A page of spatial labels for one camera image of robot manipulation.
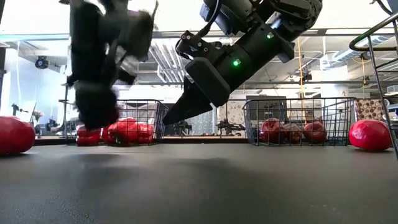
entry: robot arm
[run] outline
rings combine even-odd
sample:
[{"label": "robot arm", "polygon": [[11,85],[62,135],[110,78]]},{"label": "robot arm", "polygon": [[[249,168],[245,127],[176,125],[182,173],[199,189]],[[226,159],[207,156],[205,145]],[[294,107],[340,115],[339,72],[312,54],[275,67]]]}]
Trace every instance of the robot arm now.
[{"label": "robot arm", "polygon": [[[185,77],[184,93],[164,124],[210,111],[210,103],[225,104],[275,56],[283,63],[292,60],[292,41],[315,24],[321,9],[322,0],[204,0],[200,15],[208,24],[197,34],[187,30],[176,46],[180,56],[192,59],[185,69],[193,83]],[[202,39],[214,22],[229,37],[244,35],[233,45],[217,47]]]}]

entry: ceiling duct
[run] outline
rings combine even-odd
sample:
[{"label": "ceiling duct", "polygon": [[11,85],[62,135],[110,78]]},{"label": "ceiling duct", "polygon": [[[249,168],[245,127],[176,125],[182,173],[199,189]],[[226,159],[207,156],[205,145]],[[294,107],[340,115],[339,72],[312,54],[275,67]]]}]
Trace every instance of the ceiling duct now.
[{"label": "ceiling duct", "polygon": [[[384,42],[386,42],[387,40],[389,40],[391,37],[386,37],[386,36],[382,36],[382,35],[375,35],[371,37],[372,40],[372,45],[373,46],[377,46],[379,44],[382,44]],[[360,41],[357,44],[358,47],[368,47],[369,43],[367,39],[364,39],[362,41]],[[348,50],[344,50],[341,52],[337,52],[333,55],[330,65],[325,67],[325,69],[330,69],[330,68],[335,68],[335,67],[339,67],[341,65],[344,65],[348,60],[357,57],[361,54],[362,52],[358,52],[358,51],[354,51],[351,49]]]}]

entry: rail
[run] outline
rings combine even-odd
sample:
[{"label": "rail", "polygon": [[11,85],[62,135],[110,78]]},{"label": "rail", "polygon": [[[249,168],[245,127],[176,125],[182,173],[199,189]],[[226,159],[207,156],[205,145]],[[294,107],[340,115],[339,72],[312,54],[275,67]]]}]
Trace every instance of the rail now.
[{"label": "rail", "polygon": [[[373,35],[375,32],[377,32],[379,29],[384,28],[386,25],[393,23],[394,25],[394,33],[397,35],[397,22],[396,20],[398,19],[398,12],[393,14],[392,16],[388,17],[387,19],[384,19],[382,22],[380,22],[378,25],[370,28],[368,31],[365,33],[359,35],[357,38],[355,38],[353,41],[349,43],[349,48],[351,50],[355,50],[358,52],[368,52],[370,51],[370,47],[358,47],[356,46],[359,42],[364,40],[365,38],[370,38],[371,35]],[[373,47],[373,51],[396,51],[397,47]]]}]

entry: ceiling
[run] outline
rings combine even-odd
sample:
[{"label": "ceiling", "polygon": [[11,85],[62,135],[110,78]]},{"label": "ceiling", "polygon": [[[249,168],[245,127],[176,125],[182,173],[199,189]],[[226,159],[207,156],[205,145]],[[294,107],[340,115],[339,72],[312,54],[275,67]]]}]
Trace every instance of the ceiling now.
[{"label": "ceiling", "polygon": [[[362,81],[364,75],[368,76],[371,81],[375,80],[373,67],[370,61],[365,61],[362,64],[358,54],[355,57],[348,57],[340,63],[334,62],[336,56],[343,54],[349,50],[348,45],[354,37],[301,37],[300,50],[303,57],[301,58],[302,67],[307,67],[307,70],[315,71],[320,70],[320,61],[325,54],[333,67],[341,67],[347,65],[348,79],[354,81]],[[221,41],[224,44],[231,44],[236,39],[230,38],[209,38],[206,41]],[[176,82],[181,83],[182,78],[186,73],[184,72],[184,65],[187,60],[176,55],[174,51],[177,39],[154,39],[150,49],[150,55],[147,62],[138,63],[133,58],[126,60],[123,66],[129,72],[138,74],[138,85],[146,83],[159,84],[163,82]],[[300,76],[300,60],[299,60],[299,40],[296,43],[296,57],[287,62],[282,63],[278,58],[271,60],[266,66],[256,72],[249,81],[263,82],[262,85],[244,85],[241,88],[245,89],[265,89],[265,88],[300,88],[298,85],[264,85],[264,82],[289,82],[291,80],[299,81]],[[13,48],[18,48],[16,42],[8,42]],[[394,38],[391,38],[379,46],[393,46],[396,45]],[[64,72],[65,65],[68,61],[68,41],[30,41],[21,42],[19,45],[19,55],[27,60],[35,62],[38,56],[45,55],[47,60],[50,61],[50,68],[57,72]],[[384,63],[388,60],[396,58],[395,52],[376,52],[376,62],[378,64]],[[397,70],[398,63],[393,63],[386,67],[386,70]],[[330,80],[330,77],[314,77],[314,80]],[[394,74],[383,73],[381,74],[382,80],[395,80]],[[350,89],[353,91],[362,91],[362,84],[355,83],[349,84]],[[369,85],[366,91],[377,91],[376,86]]]}]

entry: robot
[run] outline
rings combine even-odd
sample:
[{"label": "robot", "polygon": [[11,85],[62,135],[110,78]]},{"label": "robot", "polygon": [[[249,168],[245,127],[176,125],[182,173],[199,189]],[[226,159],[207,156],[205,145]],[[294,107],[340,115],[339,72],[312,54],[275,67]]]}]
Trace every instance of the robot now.
[{"label": "robot", "polygon": [[[70,5],[79,118],[88,129],[107,126],[118,119],[116,95],[110,88],[120,70],[114,59],[116,48],[146,58],[157,6],[152,15],[130,15],[128,0],[101,0],[106,9],[101,15],[94,4],[84,0],[62,1]],[[292,60],[292,41],[315,24],[321,9],[322,0],[204,0],[200,15],[207,25],[197,34],[187,30],[175,48],[181,57],[191,60],[185,69],[193,82],[184,78],[184,93],[169,109],[164,124],[210,111],[210,104],[225,104],[233,90],[275,56],[284,63]],[[238,32],[244,35],[233,45],[208,43],[203,38],[214,22],[228,37]],[[107,55],[105,44],[110,45]]]},{"label": "robot", "polygon": [[[152,41],[152,14],[127,9],[128,0],[100,0],[106,12],[84,0],[60,0],[70,6],[72,74],[68,86],[75,87],[79,119],[87,129],[108,126],[119,118],[116,94],[111,87],[117,79],[132,83],[134,77],[121,68],[127,56],[145,60]],[[118,47],[125,50],[117,62]]]},{"label": "robot", "polygon": [[[322,0],[204,0],[200,15],[207,25],[186,31],[176,45],[191,60],[185,69],[184,93],[169,109],[164,124],[174,124],[212,110],[275,56],[286,63],[295,56],[293,40],[311,28]],[[228,37],[244,35],[233,45],[217,47],[203,40],[213,23]]]}]

